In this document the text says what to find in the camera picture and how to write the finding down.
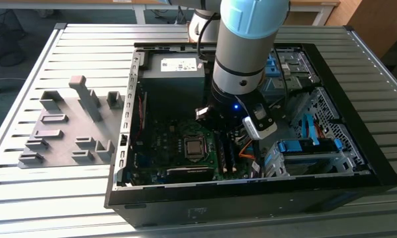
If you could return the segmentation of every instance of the label sticker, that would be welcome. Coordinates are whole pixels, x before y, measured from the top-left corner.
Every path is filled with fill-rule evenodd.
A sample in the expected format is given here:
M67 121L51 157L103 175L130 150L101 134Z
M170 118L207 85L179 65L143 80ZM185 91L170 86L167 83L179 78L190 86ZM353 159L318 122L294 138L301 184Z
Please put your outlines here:
M159 65L162 72L197 71L195 58L162 59Z
M259 166L258 166L258 164L255 163L255 161L253 161L253 163L251 163L251 167L253 167L253 169L255 170L255 172L259 171Z
M206 207L187 209L187 218L197 219L206 212Z

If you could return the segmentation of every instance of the white desk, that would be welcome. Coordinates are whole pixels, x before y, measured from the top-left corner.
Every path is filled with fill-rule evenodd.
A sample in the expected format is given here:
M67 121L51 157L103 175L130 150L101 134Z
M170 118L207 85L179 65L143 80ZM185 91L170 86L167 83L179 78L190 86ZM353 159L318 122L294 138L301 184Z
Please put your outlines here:
M317 12L317 16L313 21L313 26L322 26L329 18L330 12L335 6L335 3L325 3L318 6L291 6L290 11L301 11L301 12ZM165 5L165 4L110 4L110 3L21 3L21 2L10 2L2 3L0 2L0 8L10 8L10 9L129 9L134 11L137 24L145 24L143 11L145 10L167 10L167 9L178 9L177 6Z

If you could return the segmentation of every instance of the slotted metal tabletop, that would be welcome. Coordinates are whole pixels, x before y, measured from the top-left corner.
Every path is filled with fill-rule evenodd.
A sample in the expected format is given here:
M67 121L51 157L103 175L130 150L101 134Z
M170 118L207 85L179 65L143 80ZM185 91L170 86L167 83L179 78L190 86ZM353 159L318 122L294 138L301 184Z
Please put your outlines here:
M43 90L70 96L85 75L97 96L125 94L134 42L187 40L185 26L69 24L54 30L0 128L1 237L397 238L397 188L331 212L134 230L102 207L109 165L25 169L17 158L42 108ZM278 42L313 43L397 172L397 81L353 31L283 27ZM233 209L246 209L238 204Z

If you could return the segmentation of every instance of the table leg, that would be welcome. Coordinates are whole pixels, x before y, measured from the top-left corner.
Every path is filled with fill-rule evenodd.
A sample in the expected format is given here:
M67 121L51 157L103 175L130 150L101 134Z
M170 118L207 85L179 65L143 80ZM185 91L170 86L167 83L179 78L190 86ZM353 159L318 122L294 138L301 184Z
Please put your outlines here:
M333 10L333 6L323 6L317 13L315 19L313 21L313 26L323 26L325 22L329 18L330 12Z
M134 17L137 19L137 24L145 24L145 16L143 16L145 5L134 4L133 10L134 10Z

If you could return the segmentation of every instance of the ventilation grille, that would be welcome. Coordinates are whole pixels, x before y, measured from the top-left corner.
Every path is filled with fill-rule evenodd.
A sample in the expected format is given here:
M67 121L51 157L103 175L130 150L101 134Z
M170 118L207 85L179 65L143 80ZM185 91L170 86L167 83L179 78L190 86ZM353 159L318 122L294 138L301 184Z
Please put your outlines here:
M334 107L327 99L326 93L322 88L317 88L313 91L310 96L307 96L306 103L303 103L302 108L297 109L299 113L297 117L293 119L293 128L294 134L299 138L301 137L301 117L302 114L310 114L313 116L313 120L317 122L322 133L326 138L338 138L342 143L343 152L350 152L353 156L353 161L355 165L361 165L365 163L354 142L351 140L350 134L343 125L333 124L331 120L338 119L338 116L334 110Z

